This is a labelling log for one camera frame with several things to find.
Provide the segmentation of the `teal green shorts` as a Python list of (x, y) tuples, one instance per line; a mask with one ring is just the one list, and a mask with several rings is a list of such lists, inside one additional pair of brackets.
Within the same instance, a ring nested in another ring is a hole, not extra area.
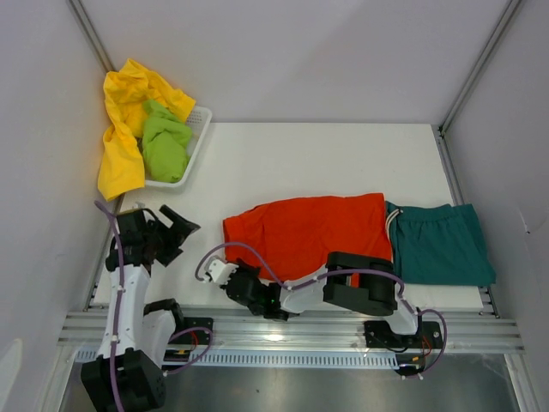
[(420, 285), (489, 287), (496, 272), (474, 206), (386, 203), (395, 273)]

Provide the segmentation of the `orange shorts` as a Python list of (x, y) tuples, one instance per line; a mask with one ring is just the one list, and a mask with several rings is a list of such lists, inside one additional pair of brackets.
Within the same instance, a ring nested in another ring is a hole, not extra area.
[(333, 251), (390, 261), (382, 193), (298, 197), (258, 205), (223, 223), (225, 257), (259, 267), (260, 277), (297, 281), (319, 270)]

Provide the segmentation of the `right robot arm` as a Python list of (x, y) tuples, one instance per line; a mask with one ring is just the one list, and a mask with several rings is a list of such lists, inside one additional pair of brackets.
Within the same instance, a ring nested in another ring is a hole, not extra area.
[(325, 270), (285, 282), (262, 282), (260, 269), (244, 262), (216, 258), (208, 270), (212, 282), (254, 316), (287, 321), (325, 303), (383, 318), (401, 346), (413, 345), (423, 334), (421, 316), (403, 296), (403, 280), (381, 258), (331, 252)]

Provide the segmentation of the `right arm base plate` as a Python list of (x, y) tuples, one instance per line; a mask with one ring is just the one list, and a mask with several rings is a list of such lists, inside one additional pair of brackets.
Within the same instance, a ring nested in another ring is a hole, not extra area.
[(436, 321), (420, 321), (419, 329), (411, 335), (395, 334), (386, 321), (366, 321), (364, 336), (367, 348), (385, 348), (396, 353), (403, 353), (405, 349), (421, 349), (425, 342), (428, 343), (427, 348), (443, 347), (443, 332)]

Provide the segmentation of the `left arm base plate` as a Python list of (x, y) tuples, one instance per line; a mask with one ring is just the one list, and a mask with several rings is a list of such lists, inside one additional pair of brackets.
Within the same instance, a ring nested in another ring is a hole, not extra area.
[(174, 335), (169, 343), (189, 346), (207, 345), (211, 341), (211, 335), (207, 330), (214, 330), (212, 318), (184, 318), (182, 322), (176, 324)]

